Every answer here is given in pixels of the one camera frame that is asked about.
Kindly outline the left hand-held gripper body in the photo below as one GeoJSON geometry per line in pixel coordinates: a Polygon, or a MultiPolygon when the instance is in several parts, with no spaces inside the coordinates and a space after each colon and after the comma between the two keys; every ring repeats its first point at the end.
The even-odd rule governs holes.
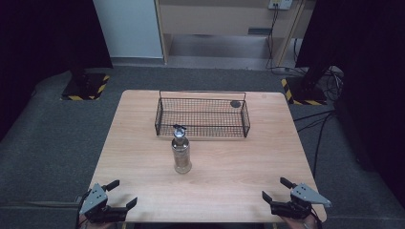
{"type": "Polygon", "coordinates": [[[79,210],[80,215],[84,215],[91,223],[120,222],[126,220],[128,210],[126,207],[111,207],[107,204],[107,192],[102,190],[102,186],[96,183],[88,192],[79,210]]]}

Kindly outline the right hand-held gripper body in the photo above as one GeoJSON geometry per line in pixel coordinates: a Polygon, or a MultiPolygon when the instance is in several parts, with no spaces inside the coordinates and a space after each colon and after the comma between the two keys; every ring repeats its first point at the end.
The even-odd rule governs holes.
{"type": "Polygon", "coordinates": [[[311,214],[313,204],[331,207],[331,202],[310,188],[306,183],[296,184],[290,190],[290,201],[272,201],[270,210],[272,215],[292,219],[304,219],[311,214]]]}

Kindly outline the glass bottle with pourer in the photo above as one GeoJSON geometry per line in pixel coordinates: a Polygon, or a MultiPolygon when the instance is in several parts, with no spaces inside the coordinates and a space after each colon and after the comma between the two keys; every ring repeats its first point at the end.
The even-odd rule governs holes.
{"type": "Polygon", "coordinates": [[[175,160],[174,168],[179,174],[187,174],[192,168],[192,163],[190,159],[190,142],[185,135],[186,128],[179,124],[175,124],[173,128],[174,138],[171,142],[171,148],[175,160]]]}

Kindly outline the black wire mesh basket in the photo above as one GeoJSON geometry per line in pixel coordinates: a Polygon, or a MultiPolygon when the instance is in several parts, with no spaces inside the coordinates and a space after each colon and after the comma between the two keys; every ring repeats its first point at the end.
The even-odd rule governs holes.
{"type": "Polygon", "coordinates": [[[250,120],[243,92],[159,91],[156,135],[172,135],[175,124],[193,137],[247,137],[250,120]],[[241,102],[232,108],[230,102],[241,102]]]}

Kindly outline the person's left hand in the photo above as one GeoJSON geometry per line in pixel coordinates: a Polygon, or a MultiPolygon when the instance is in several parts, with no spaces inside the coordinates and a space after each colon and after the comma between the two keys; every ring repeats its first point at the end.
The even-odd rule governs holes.
{"type": "Polygon", "coordinates": [[[79,223],[77,224],[77,229],[109,229],[113,225],[112,222],[107,223],[91,223],[85,216],[79,216],[79,223]]]}

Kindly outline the person's right hand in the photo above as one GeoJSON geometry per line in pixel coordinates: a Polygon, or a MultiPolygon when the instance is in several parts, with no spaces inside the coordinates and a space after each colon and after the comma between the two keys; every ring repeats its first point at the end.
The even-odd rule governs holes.
{"type": "Polygon", "coordinates": [[[282,217],[289,229],[318,229],[318,220],[315,216],[309,215],[304,219],[292,219],[282,217]]]}

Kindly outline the striped black stand base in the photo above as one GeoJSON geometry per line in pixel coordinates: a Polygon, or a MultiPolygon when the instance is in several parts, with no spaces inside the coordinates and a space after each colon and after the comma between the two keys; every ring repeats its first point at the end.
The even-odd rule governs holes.
{"type": "Polygon", "coordinates": [[[110,76],[105,73],[85,73],[72,77],[61,95],[62,100],[97,100],[110,76]]]}
{"type": "Polygon", "coordinates": [[[327,98],[317,86],[306,88],[303,77],[287,77],[282,79],[287,102],[293,105],[326,105],[327,98]]]}

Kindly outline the black curtain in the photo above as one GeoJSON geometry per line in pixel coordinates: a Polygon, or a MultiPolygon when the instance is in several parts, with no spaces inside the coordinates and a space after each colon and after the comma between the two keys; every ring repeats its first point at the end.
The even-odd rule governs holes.
{"type": "Polygon", "coordinates": [[[0,0],[0,141],[40,81],[111,66],[94,0],[0,0]]]}
{"type": "Polygon", "coordinates": [[[307,90],[326,68],[343,72],[346,135],[405,208],[405,0],[316,0],[297,65],[307,90]]]}

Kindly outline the white cabinet panel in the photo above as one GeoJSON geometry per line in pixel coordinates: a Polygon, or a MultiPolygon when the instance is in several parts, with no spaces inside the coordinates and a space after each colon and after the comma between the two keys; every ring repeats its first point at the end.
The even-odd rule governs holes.
{"type": "Polygon", "coordinates": [[[162,58],[155,0],[94,0],[111,57],[162,58]]]}

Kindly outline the white wall power outlet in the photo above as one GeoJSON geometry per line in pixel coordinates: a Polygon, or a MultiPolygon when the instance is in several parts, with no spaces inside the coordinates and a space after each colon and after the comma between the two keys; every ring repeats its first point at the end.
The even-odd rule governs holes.
{"type": "Polygon", "coordinates": [[[293,0],[269,0],[268,8],[270,10],[289,10],[293,0]]]}

